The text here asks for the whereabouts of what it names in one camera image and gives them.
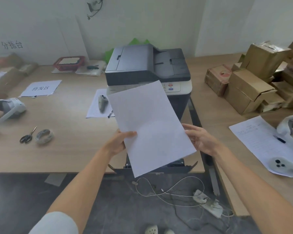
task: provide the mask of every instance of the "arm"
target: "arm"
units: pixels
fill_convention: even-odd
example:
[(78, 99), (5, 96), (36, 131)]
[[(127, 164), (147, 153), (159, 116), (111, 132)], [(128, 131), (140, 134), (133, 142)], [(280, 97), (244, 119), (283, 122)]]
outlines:
[(211, 155), (226, 173), (243, 204), (264, 234), (293, 234), (293, 206), (240, 162), (206, 130), (183, 124), (197, 150)]
[(75, 221), (79, 233), (82, 233), (110, 159), (125, 149), (123, 141), (126, 137), (133, 137), (136, 134), (132, 131), (122, 133), (118, 130), (67, 185), (47, 213), (57, 211), (67, 214)]

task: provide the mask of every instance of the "scissors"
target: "scissors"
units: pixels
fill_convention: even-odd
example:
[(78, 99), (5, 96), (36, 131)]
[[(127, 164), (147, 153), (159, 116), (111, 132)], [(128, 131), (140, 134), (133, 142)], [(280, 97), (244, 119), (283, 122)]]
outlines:
[(32, 140), (32, 134), (34, 133), (35, 129), (37, 127), (35, 127), (32, 132), (29, 135), (24, 135), (21, 139), (20, 139), (20, 143), (29, 143)]

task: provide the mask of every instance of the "printer lid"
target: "printer lid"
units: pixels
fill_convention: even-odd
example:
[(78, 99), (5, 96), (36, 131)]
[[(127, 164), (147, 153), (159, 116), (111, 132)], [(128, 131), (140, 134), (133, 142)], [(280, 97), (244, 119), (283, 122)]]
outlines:
[(160, 80), (190, 80), (190, 72), (181, 49), (159, 50), (152, 44), (115, 48), (105, 73), (148, 71)]

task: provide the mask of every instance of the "white sleeve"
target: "white sleeve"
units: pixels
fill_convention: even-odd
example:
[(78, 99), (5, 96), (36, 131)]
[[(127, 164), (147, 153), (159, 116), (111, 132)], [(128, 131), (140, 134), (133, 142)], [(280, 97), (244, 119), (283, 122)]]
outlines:
[(65, 213), (47, 213), (31, 229), (29, 234), (78, 234), (74, 220)]

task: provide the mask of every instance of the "paper with table grid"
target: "paper with table grid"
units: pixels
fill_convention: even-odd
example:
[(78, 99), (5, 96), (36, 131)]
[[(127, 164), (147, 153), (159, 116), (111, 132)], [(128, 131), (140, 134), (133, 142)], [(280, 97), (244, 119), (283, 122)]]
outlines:
[(276, 129), (261, 116), (229, 126), (229, 129), (270, 172), (293, 177), (293, 172), (281, 174), (269, 168), (268, 161), (274, 157), (284, 157), (293, 162), (293, 149), (274, 137)]
[(135, 177), (196, 152), (160, 81), (110, 94), (121, 131), (137, 131), (125, 145)]

